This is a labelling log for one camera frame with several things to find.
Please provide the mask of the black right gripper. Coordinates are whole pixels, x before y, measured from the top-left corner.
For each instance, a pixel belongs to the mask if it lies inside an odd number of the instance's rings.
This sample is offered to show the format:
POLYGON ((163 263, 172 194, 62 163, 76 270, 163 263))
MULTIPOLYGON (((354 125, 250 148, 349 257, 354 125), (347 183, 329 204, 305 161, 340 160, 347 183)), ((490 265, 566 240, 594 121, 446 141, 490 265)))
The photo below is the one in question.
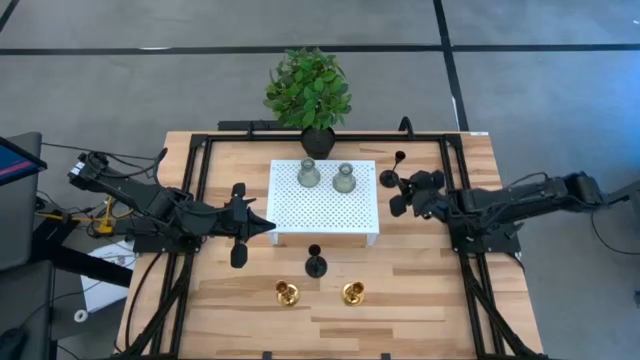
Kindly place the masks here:
POLYGON ((450 202, 440 190, 445 186, 445 175, 442 171, 417 171, 410 178, 399 178, 400 194, 389 200, 393 217, 400 217, 409 208, 415 217, 447 220, 450 213, 450 202))

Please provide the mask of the black plant pot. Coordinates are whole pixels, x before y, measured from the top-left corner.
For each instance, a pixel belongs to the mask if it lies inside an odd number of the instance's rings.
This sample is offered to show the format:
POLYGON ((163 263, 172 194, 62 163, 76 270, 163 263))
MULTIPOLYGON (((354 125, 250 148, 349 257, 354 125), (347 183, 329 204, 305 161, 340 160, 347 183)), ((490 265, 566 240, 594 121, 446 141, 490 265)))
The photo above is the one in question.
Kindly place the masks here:
POLYGON ((308 157, 314 160, 326 160, 336 142, 332 128, 306 128, 301 133, 301 144, 308 157))

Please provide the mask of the black stand leg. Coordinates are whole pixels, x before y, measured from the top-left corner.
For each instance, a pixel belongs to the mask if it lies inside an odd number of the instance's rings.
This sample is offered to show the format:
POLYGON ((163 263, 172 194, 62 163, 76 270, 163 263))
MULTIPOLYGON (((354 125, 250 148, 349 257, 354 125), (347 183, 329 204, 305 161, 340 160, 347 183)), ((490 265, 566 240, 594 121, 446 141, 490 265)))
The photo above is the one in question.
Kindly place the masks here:
POLYGON ((32 232, 29 261, 50 261, 56 269, 128 287, 133 275, 132 270, 63 245, 77 227, 75 224, 37 217, 32 232))

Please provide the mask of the gold candlestick holder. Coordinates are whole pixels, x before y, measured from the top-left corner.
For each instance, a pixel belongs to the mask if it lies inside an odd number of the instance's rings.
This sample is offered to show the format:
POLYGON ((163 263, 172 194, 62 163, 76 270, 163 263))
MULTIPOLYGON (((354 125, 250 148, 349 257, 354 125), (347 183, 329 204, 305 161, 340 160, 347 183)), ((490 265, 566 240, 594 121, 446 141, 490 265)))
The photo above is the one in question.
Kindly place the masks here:
POLYGON ((280 280, 275 285, 277 301, 281 306, 293 307, 300 299, 300 292, 296 285, 280 280))
POLYGON ((343 286, 340 295, 345 305, 351 307, 358 306, 365 298, 364 284, 359 281, 347 283, 343 286))

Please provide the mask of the black candlestick holder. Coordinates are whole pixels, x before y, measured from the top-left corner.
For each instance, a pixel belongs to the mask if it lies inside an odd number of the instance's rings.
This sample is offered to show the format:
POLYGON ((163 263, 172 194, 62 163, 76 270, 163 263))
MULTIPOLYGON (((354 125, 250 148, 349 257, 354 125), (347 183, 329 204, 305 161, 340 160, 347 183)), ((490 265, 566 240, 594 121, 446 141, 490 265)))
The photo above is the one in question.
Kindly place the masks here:
POLYGON ((398 150, 394 154, 394 166, 391 169, 384 170, 379 175, 379 182, 385 188, 393 188, 397 185, 399 181, 399 176, 396 173, 397 166, 406 158, 406 153, 404 151, 398 150))
POLYGON ((327 261, 321 256, 321 247, 312 244, 309 249, 309 258, 305 262, 305 271, 311 278, 323 277, 328 269, 327 261))

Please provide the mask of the blue-screen monitor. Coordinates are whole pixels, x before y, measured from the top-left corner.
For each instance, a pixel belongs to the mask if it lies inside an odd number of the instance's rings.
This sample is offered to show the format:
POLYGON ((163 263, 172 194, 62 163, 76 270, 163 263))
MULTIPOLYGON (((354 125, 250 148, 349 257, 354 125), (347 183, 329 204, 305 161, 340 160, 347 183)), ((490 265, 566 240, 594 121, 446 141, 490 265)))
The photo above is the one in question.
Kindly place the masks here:
POLYGON ((0 137, 0 186, 38 174, 48 168, 46 162, 0 137))

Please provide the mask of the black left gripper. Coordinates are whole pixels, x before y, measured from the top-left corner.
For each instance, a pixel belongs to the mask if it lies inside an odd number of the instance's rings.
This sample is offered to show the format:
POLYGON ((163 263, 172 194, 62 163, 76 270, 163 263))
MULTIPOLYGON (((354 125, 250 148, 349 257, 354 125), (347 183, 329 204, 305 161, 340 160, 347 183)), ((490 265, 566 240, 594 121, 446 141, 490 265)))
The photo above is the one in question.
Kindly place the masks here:
POLYGON ((226 211, 222 215, 222 233, 224 236, 233 238, 234 245, 230 254, 230 264, 233 268, 242 268, 248 259, 248 247, 246 241, 249 238, 258 236, 274 230, 276 224, 256 215, 248 204, 252 199, 245 200, 246 185, 236 183, 232 187, 231 198, 225 204, 226 211))

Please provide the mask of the yellow clamp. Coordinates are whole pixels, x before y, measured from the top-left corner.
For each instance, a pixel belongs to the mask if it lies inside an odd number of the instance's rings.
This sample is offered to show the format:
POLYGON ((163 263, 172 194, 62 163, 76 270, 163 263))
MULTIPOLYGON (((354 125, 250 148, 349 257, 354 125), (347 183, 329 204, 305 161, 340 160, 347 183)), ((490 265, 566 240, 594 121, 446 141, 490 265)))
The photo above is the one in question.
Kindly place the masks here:
POLYGON ((37 205, 34 215, 42 219, 79 225, 87 230, 91 237, 110 237, 115 234, 115 225, 119 220, 135 213, 133 209, 116 213, 115 208, 118 204, 119 201, 111 196, 97 205, 73 209, 61 208, 48 201, 37 205))

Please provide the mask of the black aluminium table frame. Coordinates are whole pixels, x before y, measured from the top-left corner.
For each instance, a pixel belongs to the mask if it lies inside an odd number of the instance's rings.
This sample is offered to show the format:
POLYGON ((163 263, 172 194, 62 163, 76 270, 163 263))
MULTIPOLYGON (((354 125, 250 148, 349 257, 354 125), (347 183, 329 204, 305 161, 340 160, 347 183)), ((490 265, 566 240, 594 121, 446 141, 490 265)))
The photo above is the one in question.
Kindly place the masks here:
MULTIPOLYGON (((397 193, 378 185, 378 173, 392 167, 403 150, 407 160, 401 176, 442 168, 439 141, 409 139, 405 132, 338 132, 340 135, 382 137, 338 141, 330 158, 376 162, 380 235, 366 246, 366 235, 281 234, 279 244, 268 235, 249 242, 249 259, 242 269, 229 266, 232 239, 206 241, 195 255, 183 321, 180 359, 260 358, 438 358, 475 359, 475 346, 460 261, 450 245, 447 227, 436 220, 400 218, 389 214, 388 199, 397 193), (308 247, 321 246, 327 274, 306 275, 308 247), (275 285, 284 280, 300 289, 300 301, 283 307, 275 285), (341 299, 344 285, 362 282, 365 299, 356 307, 341 299)), ((269 165, 272 159, 297 160, 304 151, 298 132, 259 131, 209 133, 223 138, 211 143, 204 201, 220 206, 231 186, 247 185, 250 206, 266 217, 269 165)), ((456 146, 462 145, 469 185, 497 189, 500 176, 490 137, 486 133, 416 132, 440 135, 451 161, 454 187, 461 188, 456 146)), ((521 267, 503 254, 486 255, 496 305, 514 332, 533 351, 544 352, 521 267)))

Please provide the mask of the green leafy plant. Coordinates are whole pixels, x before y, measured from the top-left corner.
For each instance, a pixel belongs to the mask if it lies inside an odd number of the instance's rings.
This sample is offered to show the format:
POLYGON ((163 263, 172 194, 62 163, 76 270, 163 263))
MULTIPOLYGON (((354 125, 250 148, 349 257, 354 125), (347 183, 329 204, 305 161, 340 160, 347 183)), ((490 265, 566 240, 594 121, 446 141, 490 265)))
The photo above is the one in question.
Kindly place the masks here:
POLYGON ((344 124, 352 94, 337 57, 318 48, 288 49, 269 71, 263 104, 285 127, 325 130, 344 124))

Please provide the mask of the ribbed glass candle holder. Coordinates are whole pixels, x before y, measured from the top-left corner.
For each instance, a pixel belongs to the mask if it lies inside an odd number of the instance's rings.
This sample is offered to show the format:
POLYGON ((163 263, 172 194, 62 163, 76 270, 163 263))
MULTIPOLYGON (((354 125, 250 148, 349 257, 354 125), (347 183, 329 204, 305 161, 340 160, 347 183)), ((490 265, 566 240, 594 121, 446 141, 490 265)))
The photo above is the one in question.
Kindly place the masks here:
POLYGON ((321 174, 316 168, 315 161, 307 157, 300 162, 300 169, 297 174, 298 183, 305 188, 315 187, 321 179, 321 174))
POLYGON ((343 194, 351 193, 357 186, 357 180, 353 174, 354 168, 350 163, 341 163, 338 172, 333 177, 333 188, 343 194))

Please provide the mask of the white perforated metal shelf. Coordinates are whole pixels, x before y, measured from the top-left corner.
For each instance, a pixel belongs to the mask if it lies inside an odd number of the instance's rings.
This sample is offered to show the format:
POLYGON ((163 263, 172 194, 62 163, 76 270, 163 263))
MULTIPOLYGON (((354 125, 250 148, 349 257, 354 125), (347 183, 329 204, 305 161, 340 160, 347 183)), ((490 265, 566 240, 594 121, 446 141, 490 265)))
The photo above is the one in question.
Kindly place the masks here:
POLYGON ((273 160, 269 166, 266 218, 276 228, 268 232, 272 244, 283 234, 364 234, 372 246, 380 234, 377 171, 372 160, 350 160, 356 184, 340 193, 333 187, 341 160, 319 160, 320 181, 312 188, 297 180, 299 160, 273 160))

